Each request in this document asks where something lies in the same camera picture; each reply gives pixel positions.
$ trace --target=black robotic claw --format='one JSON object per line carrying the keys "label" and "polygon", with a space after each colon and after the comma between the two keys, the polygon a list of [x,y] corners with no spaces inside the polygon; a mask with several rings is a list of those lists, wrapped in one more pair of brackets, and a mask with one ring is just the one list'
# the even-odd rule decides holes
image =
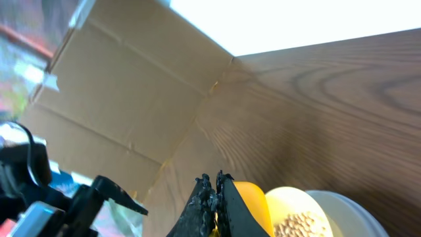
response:
{"label": "black robotic claw", "polygon": [[[146,209],[104,176],[97,176],[91,186],[81,185],[72,198],[49,187],[51,170],[45,145],[35,144],[29,130],[19,126],[30,142],[0,149],[0,223],[18,220],[13,230],[21,231],[17,236],[96,236],[90,226],[103,202],[110,198],[147,215]],[[42,227],[28,230],[28,220],[42,223]]]}
{"label": "black robotic claw", "polygon": [[196,186],[167,237],[207,237],[215,227],[221,237],[268,236],[248,210],[230,174],[218,173],[216,192],[209,176],[202,177],[196,178]]}

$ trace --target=yellow object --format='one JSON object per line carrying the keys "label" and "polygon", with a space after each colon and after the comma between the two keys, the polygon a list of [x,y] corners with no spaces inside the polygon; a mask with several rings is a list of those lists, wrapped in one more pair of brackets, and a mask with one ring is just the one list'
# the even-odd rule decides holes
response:
{"label": "yellow object", "polygon": [[217,229],[212,230],[212,233],[209,234],[209,237],[219,237],[219,232]]}
{"label": "yellow object", "polygon": [[281,187],[270,190],[266,195],[272,223],[282,223],[289,214],[306,213],[310,211],[321,218],[323,226],[327,227],[326,237],[332,237],[326,214],[319,204],[306,192],[292,187]]}
{"label": "yellow object", "polygon": [[269,236],[274,237],[274,228],[270,221],[269,208],[264,192],[256,184],[250,182],[234,182],[234,185],[258,224]]}

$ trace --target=cardboard box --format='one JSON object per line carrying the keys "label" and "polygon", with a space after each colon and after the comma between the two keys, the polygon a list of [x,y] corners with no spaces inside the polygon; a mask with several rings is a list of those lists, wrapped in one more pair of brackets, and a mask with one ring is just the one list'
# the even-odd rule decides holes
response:
{"label": "cardboard box", "polygon": [[101,0],[21,122],[65,171],[105,175],[142,199],[232,56],[154,1]]}

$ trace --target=metal part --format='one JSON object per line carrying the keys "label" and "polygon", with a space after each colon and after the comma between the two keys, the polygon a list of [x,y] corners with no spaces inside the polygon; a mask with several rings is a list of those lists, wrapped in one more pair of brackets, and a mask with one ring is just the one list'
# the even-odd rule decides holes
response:
{"label": "metal part", "polygon": [[43,229],[54,221],[54,218],[61,216],[63,210],[52,207],[46,203],[37,201],[33,203],[25,213],[21,213],[19,221],[12,229],[10,236],[13,237],[36,237]]}

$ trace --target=wooden surface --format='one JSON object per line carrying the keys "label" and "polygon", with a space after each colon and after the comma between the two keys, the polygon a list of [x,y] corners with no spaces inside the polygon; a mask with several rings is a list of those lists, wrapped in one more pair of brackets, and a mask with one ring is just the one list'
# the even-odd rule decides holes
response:
{"label": "wooden surface", "polygon": [[145,205],[165,236],[219,169],[267,192],[331,190],[390,236],[421,233],[421,30],[237,58],[201,106]]}

